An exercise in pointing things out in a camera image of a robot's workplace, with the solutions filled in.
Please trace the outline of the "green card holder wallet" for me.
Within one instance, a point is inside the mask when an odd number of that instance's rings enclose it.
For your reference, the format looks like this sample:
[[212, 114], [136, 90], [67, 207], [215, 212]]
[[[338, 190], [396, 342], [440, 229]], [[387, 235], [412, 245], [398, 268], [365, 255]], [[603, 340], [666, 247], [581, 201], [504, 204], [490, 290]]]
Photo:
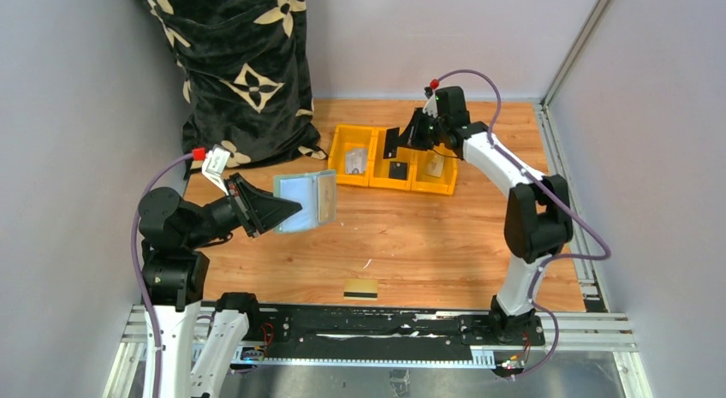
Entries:
[[329, 173], [336, 174], [335, 170], [327, 169], [314, 173], [274, 176], [274, 196], [302, 204], [302, 210], [278, 225], [276, 233], [293, 234], [324, 225], [318, 222], [318, 178]]

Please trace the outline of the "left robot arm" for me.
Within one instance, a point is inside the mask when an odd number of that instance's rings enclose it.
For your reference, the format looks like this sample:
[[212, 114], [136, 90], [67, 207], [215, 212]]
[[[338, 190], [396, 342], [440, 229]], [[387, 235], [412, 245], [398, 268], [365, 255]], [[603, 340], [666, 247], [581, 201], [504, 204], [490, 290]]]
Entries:
[[187, 202], [170, 187], [140, 200], [135, 232], [142, 235], [140, 269], [146, 307], [146, 397], [216, 397], [239, 343], [247, 336], [274, 338], [255, 294], [228, 292], [215, 303], [208, 339], [193, 357], [193, 339], [210, 260], [200, 251], [229, 240], [236, 229], [252, 237], [300, 212], [298, 202], [260, 190], [238, 174], [223, 181], [225, 195], [210, 204]]

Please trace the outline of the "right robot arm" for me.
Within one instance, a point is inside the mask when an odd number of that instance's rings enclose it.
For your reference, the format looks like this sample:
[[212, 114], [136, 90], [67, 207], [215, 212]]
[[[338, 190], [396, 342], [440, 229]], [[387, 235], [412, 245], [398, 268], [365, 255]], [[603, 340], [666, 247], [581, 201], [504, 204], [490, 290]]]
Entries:
[[487, 325], [498, 338], [517, 336], [534, 323], [534, 299], [546, 265], [574, 234], [568, 183], [518, 158], [494, 135], [491, 123], [473, 121], [461, 87], [429, 85], [425, 95], [425, 105], [414, 110], [404, 129], [387, 130], [382, 156], [394, 158], [401, 148], [432, 151], [444, 146], [503, 193], [503, 235], [511, 258], [491, 300]]

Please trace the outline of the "dark grey card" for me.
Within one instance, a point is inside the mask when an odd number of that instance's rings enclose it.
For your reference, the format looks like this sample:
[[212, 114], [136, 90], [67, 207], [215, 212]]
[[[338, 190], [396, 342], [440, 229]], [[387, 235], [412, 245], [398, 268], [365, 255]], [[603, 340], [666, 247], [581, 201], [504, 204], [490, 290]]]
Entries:
[[399, 128], [389, 128], [385, 131], [383, 159], [394, 159], [397, 157], [400, 139]]

